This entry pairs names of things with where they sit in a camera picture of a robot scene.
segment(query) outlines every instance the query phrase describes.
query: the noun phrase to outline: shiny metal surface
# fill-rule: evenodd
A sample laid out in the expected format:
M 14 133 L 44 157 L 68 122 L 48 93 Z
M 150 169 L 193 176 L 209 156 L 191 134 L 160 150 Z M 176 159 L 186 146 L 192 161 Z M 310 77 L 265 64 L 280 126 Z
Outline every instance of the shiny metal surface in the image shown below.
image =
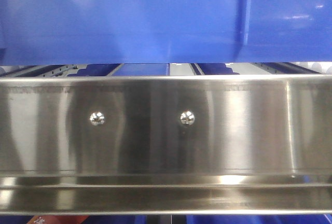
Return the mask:
M 100 111 L 92 113 L 89 119 L 93 125 L 102 125 L 105 123 L 105 116 Z
M 326 75 L 3 79 L 0 213 L 332 212 L 331 103 Z
M 182 124 L 192 125 L 195 122 L 195 115 L 189 110 L 184 111 L 180 115 L 180 121 Z

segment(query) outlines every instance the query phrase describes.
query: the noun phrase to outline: metal strip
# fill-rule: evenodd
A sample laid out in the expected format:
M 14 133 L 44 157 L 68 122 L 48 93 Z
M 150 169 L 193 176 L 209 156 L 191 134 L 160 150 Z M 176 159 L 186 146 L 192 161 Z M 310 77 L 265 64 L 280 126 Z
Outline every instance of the metal strip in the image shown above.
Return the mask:
M 331 103 L 327 75 L 2 79 L 0 213 L 332 212 Z

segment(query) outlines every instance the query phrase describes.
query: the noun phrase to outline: stainless steel shelf edge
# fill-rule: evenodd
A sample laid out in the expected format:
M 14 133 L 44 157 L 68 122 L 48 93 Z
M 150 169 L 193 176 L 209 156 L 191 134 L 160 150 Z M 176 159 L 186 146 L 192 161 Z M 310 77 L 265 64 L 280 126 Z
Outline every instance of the stainless steel shelf edge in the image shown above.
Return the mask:
M 0 213 L 332 212 L 331 103 L 327 75 L 1 79 Z

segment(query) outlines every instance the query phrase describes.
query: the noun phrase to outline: blue plastic surface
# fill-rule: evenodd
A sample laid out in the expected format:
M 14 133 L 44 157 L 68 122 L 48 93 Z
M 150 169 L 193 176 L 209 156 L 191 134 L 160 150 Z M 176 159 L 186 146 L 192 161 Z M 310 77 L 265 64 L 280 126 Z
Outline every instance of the blue plastic surface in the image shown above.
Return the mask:
M 0 65 L 332 60 L 332 0 L 0 0 Z
M 158 76 L 169 74 L 169 64 L 124 64 L 113 76 Z
M 331 215 L 206 215 L 187 216 L 187 224 L 331 224 Z

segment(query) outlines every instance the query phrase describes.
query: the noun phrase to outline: screw head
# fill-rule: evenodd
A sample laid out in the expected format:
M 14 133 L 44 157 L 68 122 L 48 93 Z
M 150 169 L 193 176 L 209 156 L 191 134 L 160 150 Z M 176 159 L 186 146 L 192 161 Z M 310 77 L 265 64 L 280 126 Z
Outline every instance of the screw head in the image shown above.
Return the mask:
M 100 111 L 92 113 L 89 119 L 93 125 L 101 125 L 105 123 L 105 116 Z
M 184 111 L 180 115 L 180 121 L 184 125 L 192 125 L 195 122 L 195 115 L 189 110 Z

